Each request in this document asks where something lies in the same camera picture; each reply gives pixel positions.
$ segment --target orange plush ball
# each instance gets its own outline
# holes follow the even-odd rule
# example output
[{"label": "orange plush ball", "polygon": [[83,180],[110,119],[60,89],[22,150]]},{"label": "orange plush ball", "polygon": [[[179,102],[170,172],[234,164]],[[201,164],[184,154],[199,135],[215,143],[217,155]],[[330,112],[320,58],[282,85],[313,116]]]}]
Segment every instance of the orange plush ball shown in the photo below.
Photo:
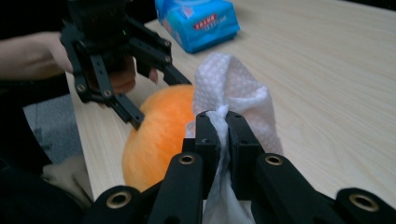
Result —
[{"label": "orange plush ball", "polygon": [[186,124],[195,119],[193,92],[192,85],[171,86],[142,104],[145,119],[131,131],[122,155],[127,186],[144,191],[163,180],[170,160],[181,152]]}]

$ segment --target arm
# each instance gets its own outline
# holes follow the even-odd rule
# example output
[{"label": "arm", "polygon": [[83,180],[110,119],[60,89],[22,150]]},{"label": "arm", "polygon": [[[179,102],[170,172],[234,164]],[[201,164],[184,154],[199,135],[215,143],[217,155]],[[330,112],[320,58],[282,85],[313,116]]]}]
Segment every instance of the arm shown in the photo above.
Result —
[{"label": "arm", "polygon": [[72,73],[60,35],[44,32],[0,41],[0,80],[39,80]]}]

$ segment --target blue package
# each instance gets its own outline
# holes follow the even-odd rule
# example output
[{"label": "blue package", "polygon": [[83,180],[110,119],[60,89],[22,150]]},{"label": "blue package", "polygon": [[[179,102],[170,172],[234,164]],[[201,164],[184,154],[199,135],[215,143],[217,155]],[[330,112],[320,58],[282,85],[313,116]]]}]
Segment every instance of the blue package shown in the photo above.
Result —
[{"label": "blue package", "polygon": [[155,0],[158,20],[188,53],[232,39],[240,29],[231,2]]}]

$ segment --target wooden table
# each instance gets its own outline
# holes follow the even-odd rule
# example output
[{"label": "wooden table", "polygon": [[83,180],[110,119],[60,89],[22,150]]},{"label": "wooden table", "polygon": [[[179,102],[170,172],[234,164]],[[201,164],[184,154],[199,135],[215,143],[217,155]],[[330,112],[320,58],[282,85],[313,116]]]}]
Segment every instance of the wooden table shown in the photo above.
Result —
[{"label": "wooden table", "polygon": [[[174,65],[193,74],[212,51],[231,53],[270,90],[284,155],[313,187],[334,197],[366,189],[396,207],[396,13],[337,0],[233,0],[241,31]],[[140,105],[159,88],[138,76]],[[132,128],[112,109],[71,94],[93,194],[122,185],[121,154]]]}]

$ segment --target white tissue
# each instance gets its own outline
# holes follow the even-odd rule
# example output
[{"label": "white tissue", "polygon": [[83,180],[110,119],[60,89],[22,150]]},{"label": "white tissue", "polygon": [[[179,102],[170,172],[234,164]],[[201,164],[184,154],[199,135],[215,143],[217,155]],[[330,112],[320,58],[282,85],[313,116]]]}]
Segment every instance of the white tissue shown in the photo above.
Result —
[{"label": "white tissue", "polygon": [[[228,111],[241,114],[266,152],[282,154],[268,89],[233,55],[214,52],[195,73],[192,105],[195,115],[209,110],[206,115],[221,143],[220,163],[206,201],[203,223],[254,223],[249,206],[238,202],[231,188],[225,116]],[[195,137],[195,121],[187,125],[186,137]]]}]

